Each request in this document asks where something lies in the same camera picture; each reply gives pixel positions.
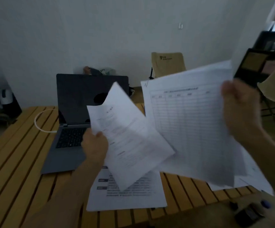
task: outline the wooden table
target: wooden table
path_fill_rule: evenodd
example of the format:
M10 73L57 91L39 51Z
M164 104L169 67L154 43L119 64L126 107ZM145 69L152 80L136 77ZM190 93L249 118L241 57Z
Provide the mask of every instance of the wooden table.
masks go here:
M137 107L144 112L143 104ZM71 177L71 172L41 175L40 170L55 134L34 126L35 116L45 109L30 107L0 136L0 227L20 227L39 211ZM58 129L58 111L46 111L37 120L44 130ZM161 173L168 206L165 208L87 212L81 202L78 227L124 227L140 223L147 226L154 219L206 206L218 201L249 195L251 186L212 192L206 182Z

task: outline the laptop keyboard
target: laptop keyboard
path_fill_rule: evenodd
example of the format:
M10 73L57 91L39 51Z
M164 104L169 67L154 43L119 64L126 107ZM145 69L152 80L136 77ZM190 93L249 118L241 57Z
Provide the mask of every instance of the laptop keyboard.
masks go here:
M81 146L82 136L86 129L86 127L62 129L56 148Z

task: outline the hand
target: hand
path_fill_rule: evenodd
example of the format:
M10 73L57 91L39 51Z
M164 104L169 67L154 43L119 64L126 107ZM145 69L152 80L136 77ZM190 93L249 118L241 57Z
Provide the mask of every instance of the hand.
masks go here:
M104 160L108 151L108 140L102 132L96 135L92 134L92 129L88 128L83 135L81 146L90 161L104 164Z
M225 81L221 87L224 99L224 119L230 133L240 142L263 133L260 115L260 95L239 79Z

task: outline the gray laptop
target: gray laptop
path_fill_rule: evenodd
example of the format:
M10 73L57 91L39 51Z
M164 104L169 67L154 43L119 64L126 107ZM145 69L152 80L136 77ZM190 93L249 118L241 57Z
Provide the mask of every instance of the gray laptop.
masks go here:
M90 127L87 105L101 105L114 82L129 95L127 76L57 74L59 128L41 173L76 169L85 159L82 136Z

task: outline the laptop screen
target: laptop screen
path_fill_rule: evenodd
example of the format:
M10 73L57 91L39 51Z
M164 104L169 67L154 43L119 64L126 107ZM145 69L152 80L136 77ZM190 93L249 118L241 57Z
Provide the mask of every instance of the laptop screen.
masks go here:
M57 74L59 123L90 122L87 105L101 105L114 82L129 95L127 76L92 76L86 74Z

